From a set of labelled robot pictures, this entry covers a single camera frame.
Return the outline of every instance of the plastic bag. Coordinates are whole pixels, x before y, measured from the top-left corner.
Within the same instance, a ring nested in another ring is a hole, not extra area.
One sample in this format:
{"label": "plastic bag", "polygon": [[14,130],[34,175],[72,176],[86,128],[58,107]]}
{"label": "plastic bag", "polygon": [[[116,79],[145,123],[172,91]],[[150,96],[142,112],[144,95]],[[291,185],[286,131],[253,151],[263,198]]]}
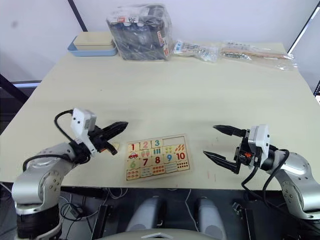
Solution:
{"label": "plastic bag", "polygon": [[120,6],[107,24],[125,60],[168,60],[172,47],[172,24],[163,4]]}
{"label": "plastic bag", "polygon": [[178,56],[193,56],[205,62],[215,63],[219,57],[219,48],[178,40],[174,46],[173,53]]}
{"label": "plastic bag", "polygon": [[280,70],[292,70],[297,67],[294,56],[288,53],[257,48],[250,44],[227,42],[222,45],[220,55],[227,59],[268,66]]}

